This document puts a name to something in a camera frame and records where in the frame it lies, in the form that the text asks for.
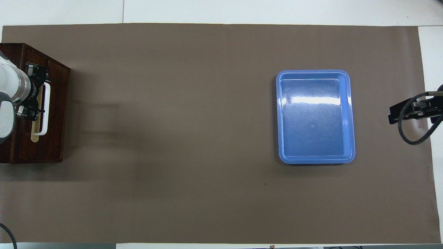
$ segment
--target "brown paper mat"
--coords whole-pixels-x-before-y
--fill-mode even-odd
[[[19,241],[440,242],[430,143],[387,119],[424,91],[416,27],[16,26],[3,42],[72,68],[64,161],[0,167]],[[290,69],[349,73],[353,162],[280,161],[275,77]]]

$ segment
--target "white handle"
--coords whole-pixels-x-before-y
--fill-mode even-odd
[[[34,133],[36,136],[43,136],[48,131],[48,120],[49,120],[49,99],[51,97],[51,86],[45,82],[43,83],[45,86],[45,105],[43,107],[44,113],[40,113],[40,115],[43,115],[43,122],[42,122],[42,131],[39,133]]]

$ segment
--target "dark wooden crate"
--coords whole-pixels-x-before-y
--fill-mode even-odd
[[[52,81],[47,133],[34,143],[31,141],[32,122],[16,118],[14,131],[0,144],[0,163],[62,161],[69,67],[24,43],[0,43],[0,50],[21,70],[24,70],[27,62],[48,67]]]

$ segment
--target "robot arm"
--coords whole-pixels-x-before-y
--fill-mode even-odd
[[[14,92],[14,85],[9,84],[11,77],[12,80],[16,77],[14,67],[17,68],[0,51],[0,144],[7,139],[14,128],[15,111],[10,96]]]
[[[420,97],[433,96],[429,99],[420,100]],[[443,85],[437,91],[420,93],[389,108],[389,123],[397,123],[401,138],[408,144],[417,145],[425,141],[443,121]],[[418,140],[411,141],[403,133],[402,121],[408,119],[422,119],[429,117],[433,124],[431,128]]]
[[[43,116],[44,129],[36,135],[46,133],[50,92],[46,83],[47,68],[26,63],[25,70],[27,74],[0,51],[0,144],[11,134],[16,117],[35,121],[38,114],[46,112]],[[39,109],[37,101],[42,85],[46,86],[45,110]]]
[[[0,144],[11,134],[14,128],[15,112],[9,95],[0,92]]]

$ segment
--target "blue plastic tray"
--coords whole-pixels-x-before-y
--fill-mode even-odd
[[[343,70],[286,70],[276,81],[282,161],[352,161],[355,140],[349,75]]]

